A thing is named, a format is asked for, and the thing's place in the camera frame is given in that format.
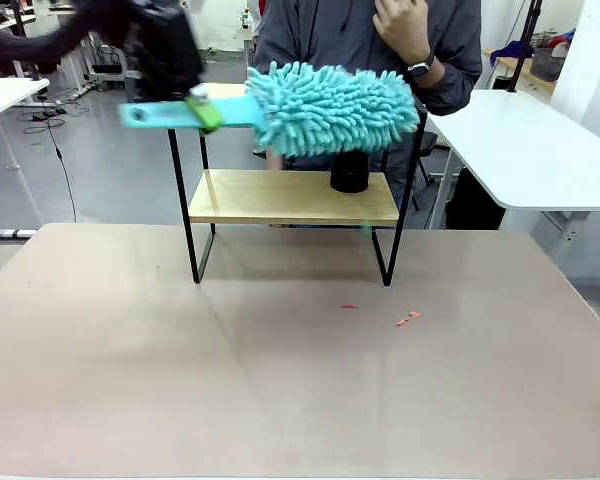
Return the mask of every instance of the jacket sleeve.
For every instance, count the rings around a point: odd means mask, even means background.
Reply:
[[[268,0],[260,25],[254,67],[269,72],[269,64],[292,63],[300,59],[298,0]]]
[[[482,73],[480,33],[481,1],[458,2],[447,31],[435,50],[445,66],[442,80],[430,89],[414,91],[434,115],[449,115],[464,108]]]

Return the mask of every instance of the black metal frame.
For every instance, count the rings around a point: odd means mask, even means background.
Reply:
[[[418,108],[418,114],[420,116],[420,125],[416,132],[413,146],[411,150],[411,157],[407,163],[407,179],[404,185],[404,192],[402,196],[402,203],[400,205],[400,213],[398,215],[398,223],[396,225],[395,234],[393,237],[393,244],[391,247],[391,255],[389,257],[389,265],[385,266],[384,258],[382,256],[382,249],[378,242],[378,236],[376,234],[376,227],[371,228],[371,238],[373,240],[373,246],[378,258],[378,266],[380,267],[380,274],[382,275],[382,283],[388,287],[391,285],[393,279],[393,272],[398,258],[398,249],[400,248],[400,239],[402,238],[402,229],[404,228],[404,221],[407,216],[407,210],[409,209],[409,200],[411,197],[411,188],[413,186],[413,180],[415,177],[416,167],[420,160],[420,146],[422,144],[422,137],[424,136],[424,127],[427,123],[427,111],[423,108]],[[169,134],[169,146],[171,147],[171,157],[173,159],[173,169],[176,176],[176,184],[178,186],[178,198],[180,201],[180,210],[182,213],[182,222],[184,224],[184,232],[187,238],[187,248],[189,249],[189,261],[191,263],[191,273],[193,275],[193,281],[200,283],[204,270],[207,266],[207,260],[209,259],[209,252],[213,245],[213,240],[216,234],[215,223],[210,223],[211,230],[207,236],[207,242],[200,259],[200,265],[198,265],[196,259],[195,246],[193,244],[193,233],[191,231],[191,219],[189,217],[189,204],[187,202],[187,193],[184,185],[184,179],[182,176],[182,163],[180,161],[180,152],[178,150],[178,140],[176,138],[176,132],[173,129],[168,130]],[[209,158],[207,155],[207,142],[203,134],[200,134],[200,151],[202,154],[202,168],[204,170],[209,169]],[[382,163],[380,171],[386,173],[387,171],[387,160],[389,152],[385,151],[382,155]]]

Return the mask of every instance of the gray floor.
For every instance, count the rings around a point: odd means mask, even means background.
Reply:
[[[66,86],[56,74],[52,89]],[[208,66],[208,81],[242,82],[241,61],[222,61]],[[117,105],[124,92],[93,91],[80,100],[90,112],[79,117],[65,116],[66,125],[53,129],[67,167],[79,222],[177,224],[180,213],[166,132],[137,131],[122,127]],[[64,174],[48,132],[25,135],[31,126],[17,121],[22,113],[12,108],[1,115],[11,148],[45,222],[72,221]],[[198,137],[195,131],[181,130],[178,140],[183,157],[189,196],[201,175]],[[248,129],[221,130],[207,140],[211,165],[220,168],[260,169],[264,160],[252,155]],[[0,145],[0,228],[37,227],[17,174],[5,169],[6,152]],[[436,152],[426,160],[427,168],[439,171],[446,154]],[[410,212],[408,228],[422,228],[435,188],[426,188],[418,173],[414,191],[422,211]]]

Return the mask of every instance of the beige table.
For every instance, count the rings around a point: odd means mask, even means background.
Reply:
[[[387,289],[362,232],[221,227],[194,285],[180,227],[43,228],[0,272],[0,474],[600,476],[600,322],[556,267],[403,242]]]

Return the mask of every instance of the shelf board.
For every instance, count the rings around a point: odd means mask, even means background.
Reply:
[[[344,194],[330,172],[205,170],[189,206],[192,223],[373,225],[398,221],[387,180],[371,173],[369,188]]]

